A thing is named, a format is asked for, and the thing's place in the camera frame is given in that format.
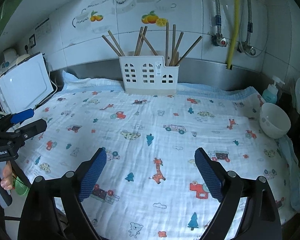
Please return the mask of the person's left hand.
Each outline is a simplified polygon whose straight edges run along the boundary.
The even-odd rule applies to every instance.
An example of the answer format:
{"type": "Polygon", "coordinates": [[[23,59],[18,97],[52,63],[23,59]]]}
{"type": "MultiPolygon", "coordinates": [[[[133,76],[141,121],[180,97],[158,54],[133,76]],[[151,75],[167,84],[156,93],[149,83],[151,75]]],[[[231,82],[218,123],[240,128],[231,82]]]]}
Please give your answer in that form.
{"type": "Polygon", "coordinates": [[[13,170],[10,161],[6,162],[2,174],[3,174],[3,178],[0,182],[1,187],[4,190],[11,190],[13,187],[13,170]]]}

